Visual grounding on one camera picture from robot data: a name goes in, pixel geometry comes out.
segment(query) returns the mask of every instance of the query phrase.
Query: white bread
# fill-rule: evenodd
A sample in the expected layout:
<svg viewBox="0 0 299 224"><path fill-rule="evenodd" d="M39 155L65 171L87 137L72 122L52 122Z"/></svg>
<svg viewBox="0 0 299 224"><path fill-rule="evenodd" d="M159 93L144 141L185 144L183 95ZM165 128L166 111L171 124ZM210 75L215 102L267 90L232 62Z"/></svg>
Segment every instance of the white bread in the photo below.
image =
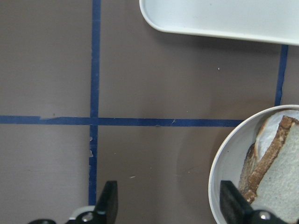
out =
<svg viewBox="0 0 299 224"><path fill-rule="evenodd" d="M283 116L281 114L283 112L265 122L261 136L270 133L270 126L276 126L269 120L277 120L277 117ZM299 196L296 196L296 186L299 186L299 121L284 116L277 126L275 136L262 158L256 154L256 143L249 148L239 190L254 207L270 208L281 219L294 223L299 218Z"/></svg>
<svg viewBox="0 0 299 224"><path fill-rule="evenodd" d="M299 218L299 123L292 122L277 158L260 181L252 203L269 207L288 223Z"/></svg>
<svg viewBox="0 0 299 224"><path fill-rule="evenodd" d="M260 161L270 144L272 143L279 123L283 116L295 118L299 120L299 111L296 110L285 110L280 111L270 116L261 127L254 146L254 154L257 161Z"/></svg>

